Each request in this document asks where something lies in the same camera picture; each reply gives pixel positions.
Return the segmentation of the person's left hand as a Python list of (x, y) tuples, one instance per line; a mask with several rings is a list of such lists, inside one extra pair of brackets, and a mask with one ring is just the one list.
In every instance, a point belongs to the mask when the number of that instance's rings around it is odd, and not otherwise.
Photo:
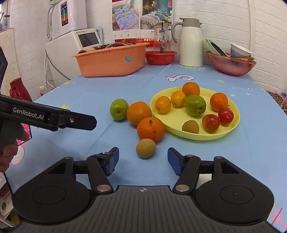
[[(30, 137), (26, 131), (22, 133), (22, 135), (17, 139), (20, 141), (26, 141)], [(18, 143), (17, 140), (10, 145), (7, 145), (3, 149), (3, 154), (0, 155), (0, 171), (6, 172), (6, 170), (9, 168), (11, 161), (13, 160), (13, 157), (18, 153)]]

